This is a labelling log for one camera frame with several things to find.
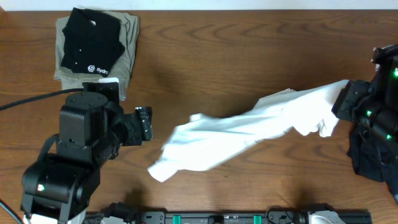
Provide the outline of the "white t-shirt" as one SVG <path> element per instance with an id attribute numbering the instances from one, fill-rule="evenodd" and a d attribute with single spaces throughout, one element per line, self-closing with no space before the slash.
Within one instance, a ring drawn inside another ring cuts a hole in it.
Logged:
<path id="1" fill-rule="evenodd" d="M 149 174 L 165 182 L 180 170 L 208 171 L 257 143 L 276 139 L 291 129 L 302 136 L 330 137 L 338 118 L 331 112 L 347 80 L 295 91 L 286 89 L 258 100 L 254 108 L 237 116 L 216 118 L 197 113 L 174 128 Z"/>

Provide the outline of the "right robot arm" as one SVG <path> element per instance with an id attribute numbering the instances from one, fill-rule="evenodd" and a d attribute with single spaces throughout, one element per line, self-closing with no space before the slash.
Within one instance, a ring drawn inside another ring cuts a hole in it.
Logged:
<path id="1" fill-rule="evenodd" d="M 370 81 L 350 80 L 331 111 L 338 118 L 362 124 L 389 144 L 397 143 L 397 46 L 374 48 L 376 74 Z"/>

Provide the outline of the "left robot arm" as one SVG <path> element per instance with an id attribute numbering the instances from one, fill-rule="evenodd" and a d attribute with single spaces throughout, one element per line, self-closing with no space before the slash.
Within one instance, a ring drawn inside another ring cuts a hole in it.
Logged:
<path id="1" fill-rule="evenodd" d="M 114 96 L 93 91 L 70 95 L 60 110 L 60 132 L 49 137 L 22 177 L 21 210 L 67 223 L 90 204 L 100 169 L 122 146 L 153 137 L 152 109 L 126 114 Z"/>

